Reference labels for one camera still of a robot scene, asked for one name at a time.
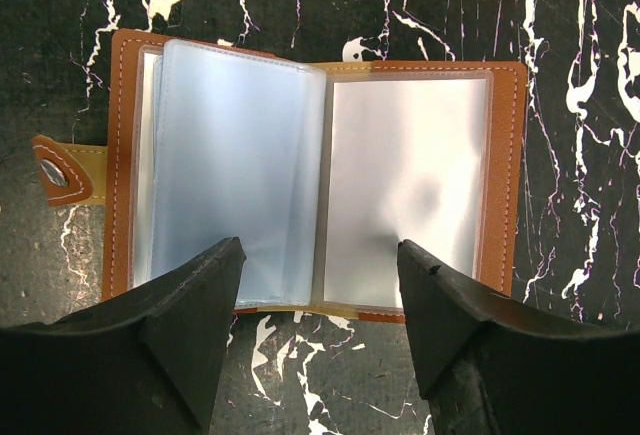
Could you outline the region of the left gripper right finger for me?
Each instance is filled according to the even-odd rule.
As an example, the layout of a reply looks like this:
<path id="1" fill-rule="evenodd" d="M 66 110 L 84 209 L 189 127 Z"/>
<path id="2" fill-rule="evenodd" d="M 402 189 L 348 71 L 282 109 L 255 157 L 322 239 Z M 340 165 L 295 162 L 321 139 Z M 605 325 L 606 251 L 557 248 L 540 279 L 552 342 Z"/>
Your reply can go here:
<path id="1" fill-rule="evenodd" d="M 523 304 L 405 240 L 397 268 L 438 434 L 635 434 L 639 335 Z"/>

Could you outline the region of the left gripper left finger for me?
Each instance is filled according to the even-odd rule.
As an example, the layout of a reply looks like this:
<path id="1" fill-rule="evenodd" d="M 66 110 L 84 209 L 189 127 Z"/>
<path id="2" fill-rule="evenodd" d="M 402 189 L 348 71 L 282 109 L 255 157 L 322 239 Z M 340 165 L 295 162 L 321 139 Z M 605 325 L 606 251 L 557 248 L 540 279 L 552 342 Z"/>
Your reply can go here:
<path id="1" fill-rule="evenodd" d="M 245 261 L 226 238 L 54 323 L 1 331 L 5 434 L 205 434 Z"/>

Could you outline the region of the brown leather card holder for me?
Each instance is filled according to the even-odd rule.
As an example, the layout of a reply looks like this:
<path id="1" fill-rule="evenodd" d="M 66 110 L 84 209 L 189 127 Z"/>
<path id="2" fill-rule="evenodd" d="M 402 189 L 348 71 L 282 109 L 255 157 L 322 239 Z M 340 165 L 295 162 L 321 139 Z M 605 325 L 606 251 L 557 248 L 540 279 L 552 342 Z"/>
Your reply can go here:
<path id="1" fill-rule="evenodd" d="M 393 321 L 404 240 L 511 292 L 528 76 L 120 29 L 106 144 L 32 147 L 50 205 L 105 209 L 104 299 L 236 237 L 239 310 Z"/>

